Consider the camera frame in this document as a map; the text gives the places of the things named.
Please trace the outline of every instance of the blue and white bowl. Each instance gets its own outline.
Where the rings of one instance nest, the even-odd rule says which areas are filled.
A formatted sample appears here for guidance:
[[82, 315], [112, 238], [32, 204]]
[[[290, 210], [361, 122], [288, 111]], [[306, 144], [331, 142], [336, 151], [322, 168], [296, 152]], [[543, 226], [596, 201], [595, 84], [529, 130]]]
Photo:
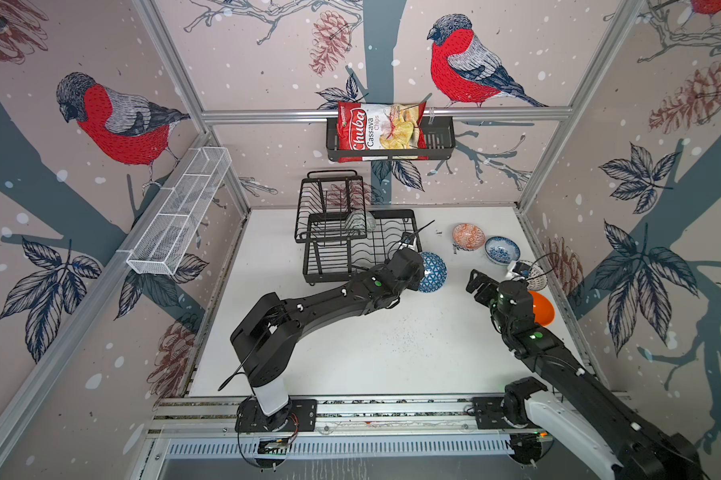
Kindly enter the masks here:
[[422, 260], [424, 260], [424, 278], [419, 283], [419, 292], [434, 292], [445, 283], [445, 277], [448, 274], [445, 262], [431, 252], [422, 252]]
[[519, 247], [504, 236], [492, 236], [485, 241], [485, 252], [489, 260], [497, 265], [508, 266], [513, 260], [520, 258]]

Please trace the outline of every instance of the wire rack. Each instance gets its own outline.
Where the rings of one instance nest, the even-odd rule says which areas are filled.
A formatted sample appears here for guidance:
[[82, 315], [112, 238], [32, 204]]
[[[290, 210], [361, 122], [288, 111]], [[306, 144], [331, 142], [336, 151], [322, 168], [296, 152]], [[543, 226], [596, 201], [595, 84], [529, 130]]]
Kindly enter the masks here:
[[[370, 210], [376, 220], [366, 238], [311, 242], [304, 247], [304, 279], [310, 283], [344, 282], [350, 276], [383, 264], [397, 250], [404, 236], [416, 231], [413, 210]], [[419, 234], [416, 251], [422, 251]]]
[[[298, 244], [365, 238], [365, 204], [370, 190], [356, 170], [315, 170], [302, 180], [294, 239]], [[359, 212], [355, 228], [346, 226], [347, 216]]]
[[126, 260], [137, 274], [176, 273], [230, 164], [226, 148], [198, 149]]

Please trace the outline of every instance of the black dish rack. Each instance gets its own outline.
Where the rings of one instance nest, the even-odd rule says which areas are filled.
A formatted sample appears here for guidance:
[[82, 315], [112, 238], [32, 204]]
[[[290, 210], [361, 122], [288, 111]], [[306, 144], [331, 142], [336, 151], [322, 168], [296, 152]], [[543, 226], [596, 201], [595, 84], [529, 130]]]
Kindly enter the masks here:
[[[298, 244], [365, 238], [370, 190], [356, 170], [314, 170], [302, 179], [294, 239]], [[363, 212], [363, 228], [348, 229], [347, 216]]]
[[453, 117], [424, 116], [419, 121], [420, 134], [424, 135], [427, 148], [410, 148], [405, 150], [340, 150], [339, 129], [333, 120], [327, 121], [326, 150], [328, 159], [339, 161], [341, 158], [351, 157], [386, 157], [387, 160], [396, 160], [395, 157], [409, 160], [448, 160], [456, 147], [454, 136]]
[[[367, 237], [358, 240], [314, 241], [304, 246], [304, 279], [318, 282], [346, 282], [358, 271], [383, 264], [398, 249], [402, 240], [416, 232], [413, 210], [370, 210], [376, 226]], [[415, 234], [416, 251], [422, 251]]]

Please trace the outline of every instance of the table surface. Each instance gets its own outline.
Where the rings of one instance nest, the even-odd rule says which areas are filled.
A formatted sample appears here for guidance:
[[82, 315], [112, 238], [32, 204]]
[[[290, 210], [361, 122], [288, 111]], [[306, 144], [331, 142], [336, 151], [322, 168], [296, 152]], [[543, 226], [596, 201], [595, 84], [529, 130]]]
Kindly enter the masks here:
[[[477, 269], [501, 279], [505, 267], [492, 264], [482, 248], [454, 254], [451, 231], [461, 223], [479, 226], [487, 237], [514, 240], [523, 260], [533, 260], [528, 240], [510, 207], [430, 207], [413, 209], [418, 225], [431, 220], [419, 237], [424, 251], [442, 257], [445, 285], [433, 293], [406, 290], [393, 310], [381, 310], [332, 323], [302, 338], [284, 381], [289, 394], [384, 395], [504, 392], [507, 383], [531, 375], [494, 331], [489, 310], [465, 291]], [[281, 299], [319, 293], [341, 283], [304, 281], [304, 244], [294, 242], [296, 210], [254, 210], [225, 287], [190, 396], [250, 394], [236, 376], [217, 391], [240, 364], [230, 335], [254, 303], [276, 292]], [[540, 293], [555, 306], [548, 327], [576, 351], [560, 309], [546, 287]]]

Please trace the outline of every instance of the bird wing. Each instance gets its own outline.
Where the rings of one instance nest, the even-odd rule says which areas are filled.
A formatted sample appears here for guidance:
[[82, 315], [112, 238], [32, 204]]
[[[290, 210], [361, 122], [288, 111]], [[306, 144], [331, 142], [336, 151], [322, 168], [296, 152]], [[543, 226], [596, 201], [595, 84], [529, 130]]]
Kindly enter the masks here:
[[472, 35], [469, 47], [458, 54], [449, 55], [448, 63], [460, 77], [472, 82], [482, 83], [501, 67], [501, 59], [484, 47], [477, 35]]
[[137, 137], [148, 131], [152, 112], [150, 102], [140, 95], [122, 94], [105, 87], [112, 104], [112, 114], [105, 128], [125, 137]]

